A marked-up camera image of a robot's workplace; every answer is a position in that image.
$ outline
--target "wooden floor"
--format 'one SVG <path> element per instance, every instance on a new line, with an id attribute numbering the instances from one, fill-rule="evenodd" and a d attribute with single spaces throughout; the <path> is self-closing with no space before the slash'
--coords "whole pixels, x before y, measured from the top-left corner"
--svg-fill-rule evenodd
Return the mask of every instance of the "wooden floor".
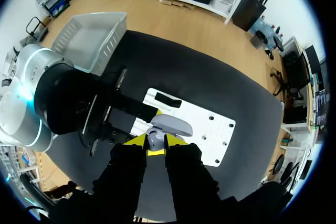
<path id="1" fill-rule="evenodd" d="M 280 56 L 276 54 L 275 59 L 271 61 L 263 49 L 256 50 L 252 46 L 251 34 L 231 22 L 224 25 L 219 16 L 209 11 L 167 6 L 159 0 L 72 0 L 70 4 L 68 9 L 49 24 L 49 34 L 43 41 L 43 46 L 50 47 L 63 26 L 74 15 L 126 12 L 129 30 L 171 40 L 219 59 L 244 73 L 269 92 L 278 87 L 270 73 L 276 70 L 282 72 Z M 44 173 L 43 189 L 51 189 L 68 181 L 61 171 L 57 171 L 57 167 L 46 154 L 41 154 L 41 163 Z"/>

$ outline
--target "white perforated plate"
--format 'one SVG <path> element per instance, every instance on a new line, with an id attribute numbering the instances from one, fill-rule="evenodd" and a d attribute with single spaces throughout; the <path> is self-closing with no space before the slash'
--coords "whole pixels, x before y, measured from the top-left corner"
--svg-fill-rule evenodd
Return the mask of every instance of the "white perforated plate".
<path id="1" fill-rule="evenodd" d="M 180 108 L 173 108 L 155 100 L 156 93 L 158 92 L 171 99 L 181 100 Z M 153 88 L 148 89 L 143 103 L 158 108 L 163 114 L 172 115 L 188 122 L 193 128 L 193 136 L 184 136 L 183 139 L 189 144 L 197 144 L 198 148 L 202 151 L 202 162 L 204 165 L 217 167 L 221 164 L 236 126 L 234 120 Z M 151 126 L 151 124 L 137 118 L 131 134 L 136 136 L 141 135 Z"/>

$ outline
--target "black mat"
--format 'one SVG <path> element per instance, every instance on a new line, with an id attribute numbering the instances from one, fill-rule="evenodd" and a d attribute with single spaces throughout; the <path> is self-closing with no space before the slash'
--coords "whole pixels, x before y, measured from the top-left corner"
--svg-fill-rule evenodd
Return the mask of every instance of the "black mat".
<path id="1" fill-rule="evenodd" d="M 207 168 L 219 182 L 221 198 L 233 195 L 240 200 L 257 189 L 281 124 L 282 107 L 271 93 L 219 60 L 134 31 L 126 32 L 105 72 L 121 65 L 128 69 L 121 86 L 127 96 L 142 101 L 148 88 L 153 87 L 235 120 L 220 167 Z M 123 129 L 130 130 L 133 121 L 132 117 L 124 118 Z M 100 143 L 91 158 L 89 149 L 82 147 L 76 133 L 71 133 L 57 137 L 48 155 L 75 183 L 91 191 L 92 181 L 109 161 L 111 147 L 107 142 Z M 148 158 L 136 214 L 157 221 L 175 219 L 163 156 Z"/>

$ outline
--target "white plastic bin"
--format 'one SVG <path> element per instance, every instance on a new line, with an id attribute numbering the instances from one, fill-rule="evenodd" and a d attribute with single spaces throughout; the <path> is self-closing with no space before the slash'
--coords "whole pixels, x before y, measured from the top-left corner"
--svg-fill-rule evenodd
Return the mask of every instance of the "white plastic bin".
<path id="1" fill-rule="evenodd" d="M 233 5 L 232 0 L 213 0 L 213 7 L 225 14 L 228 14 Z"/>
<path id="2" fill-rule="evenodd" d="M 75 68 L 100 76 L 127 30 L 126 13 L 91 13 L 72 17 L 51 49 Z"/>

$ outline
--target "computer monitor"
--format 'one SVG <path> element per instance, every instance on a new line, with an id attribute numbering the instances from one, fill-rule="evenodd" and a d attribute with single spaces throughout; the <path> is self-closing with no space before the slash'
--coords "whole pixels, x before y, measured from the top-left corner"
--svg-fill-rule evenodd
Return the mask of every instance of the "computer monitor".
<path id="1" fill-rule="evenodd" d="M 311 73 L 314 74 L 320 72 L 321 71 L 320 61 L 319 58 L 317 57 L 314 46 L 306 48 L 305 51 L 309 61 Z"/>

